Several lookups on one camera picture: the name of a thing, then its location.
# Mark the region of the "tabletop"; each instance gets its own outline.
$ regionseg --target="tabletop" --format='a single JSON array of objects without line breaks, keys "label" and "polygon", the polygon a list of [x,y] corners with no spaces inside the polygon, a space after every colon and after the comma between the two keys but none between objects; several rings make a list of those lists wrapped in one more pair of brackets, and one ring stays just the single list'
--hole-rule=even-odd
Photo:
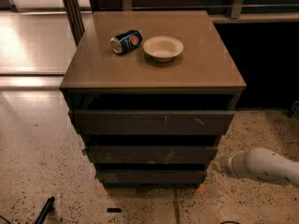
[{"label": "tabletop", "polygon": [[[138,30],[142,43],[117,55],[115,35]],[[184,45],[169,63],[145,54],[143,43],[172,36]],[[60,88],[96,90],[244,90],[246,83],[205,11],[95,12]]]}]

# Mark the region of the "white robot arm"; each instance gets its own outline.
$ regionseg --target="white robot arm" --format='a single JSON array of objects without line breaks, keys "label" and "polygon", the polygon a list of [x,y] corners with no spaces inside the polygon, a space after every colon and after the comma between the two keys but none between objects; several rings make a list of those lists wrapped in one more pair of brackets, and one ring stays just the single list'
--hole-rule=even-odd
[{"label": "white robot arm", "polygon": [[299,188],[299,162],[288,160],[263,147],[224,156],[218,164],[222,173],[229,177],[279,185],[291,184]]}]

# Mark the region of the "white bowl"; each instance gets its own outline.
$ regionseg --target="white bowl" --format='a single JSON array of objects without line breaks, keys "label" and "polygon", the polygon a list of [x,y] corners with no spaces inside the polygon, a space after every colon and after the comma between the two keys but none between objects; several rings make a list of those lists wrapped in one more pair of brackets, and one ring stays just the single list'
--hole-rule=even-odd
[{"label": "white bowl", "polygon": [[171,61],[184,50],[183,44],[170,36],[155,36],[146,40],[143,50],[160,63]]}]

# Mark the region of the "terrazzo floor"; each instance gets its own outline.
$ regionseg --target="terrazzo floor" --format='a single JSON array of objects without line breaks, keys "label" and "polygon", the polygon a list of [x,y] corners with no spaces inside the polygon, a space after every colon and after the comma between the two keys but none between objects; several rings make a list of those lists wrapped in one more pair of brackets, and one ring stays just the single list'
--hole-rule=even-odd
[{"label": "terrazzo floor", "polygon": [[[298,223],[298,189],[228,178],[211,165],[199,189],[104,189],[57,90],[1,91],[0,114],[0,215],[11,223],[34,223],[50,196],[44,223]],[[236,111],[218,156],[251,147],[299,161],[298,120]]]}]

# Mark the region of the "pepsi can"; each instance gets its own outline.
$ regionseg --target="pepsi can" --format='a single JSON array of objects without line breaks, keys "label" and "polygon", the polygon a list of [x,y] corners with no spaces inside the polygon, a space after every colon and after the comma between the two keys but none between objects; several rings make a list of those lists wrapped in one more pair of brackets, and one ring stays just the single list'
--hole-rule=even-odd
[{"label": "pepsi can", "polygon": [[141,42],[142,36],[137,30],[130,30],[124,34],[116,35],[110,40],[113,52],[118,55],[135,49]]}]

